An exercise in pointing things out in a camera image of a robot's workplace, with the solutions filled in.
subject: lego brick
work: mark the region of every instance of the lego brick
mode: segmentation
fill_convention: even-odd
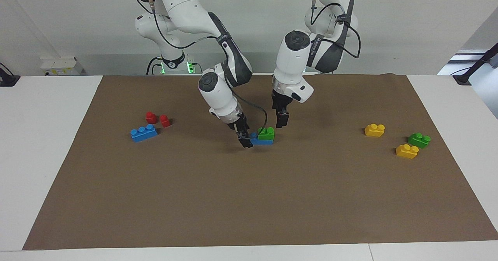
[[[163,128],[166,128],[166,127],[171,126],[171,122],[169,121],[168,116],[166,116],[166,115],[161,115],[161,116],[159,117],[159,119],[160,119],[160,121],[161,121],[161,125],[162,125],[162,127],[163,127]]]
[[[157,124],[157,116],[152,112],[147,112],[146,120],[149,124]]]
[[[396,148],[396,155],[404,158],[413,159],[418,156],[418,147],[410,146],[409,144],[403,144]]]
[[[414,133],[408,138],[408,143],[418,148],[426,148],[431,142],[431,138],[428,135],[422,135],[421,133]]]
[[[254,146],[259,146],[259,145],[273,145],[274,141],[272,139],[269,139],[269,140],[259,140],[257,138],[257,134],[255,132],[253,132],[251,134],[251,143]]]
[[[134,142],[141,142],[143,140],[157,136],[157,131],[154,125],[149,124],[147,127],[140,127],[138,130],[132,130],[131,133]]]
[[[382,124],[376,125],[376,124],[370,124],[365,128],[365,135],[368,135],[369,137],[382,137],[384,135],[384,130],[386,130],[386,127]]]
[[[260,128],[258,131],[260,132],[260,135],[258,135],[258,140],[274,140],[275,139],[275,130],[270,127],[270,128],[264,128],[261,130]]]

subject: green led indicator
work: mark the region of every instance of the green led indicator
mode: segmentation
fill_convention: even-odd
[[[187,62],[187,68],[189,74],[195,73],[195,66],[193,64]]]

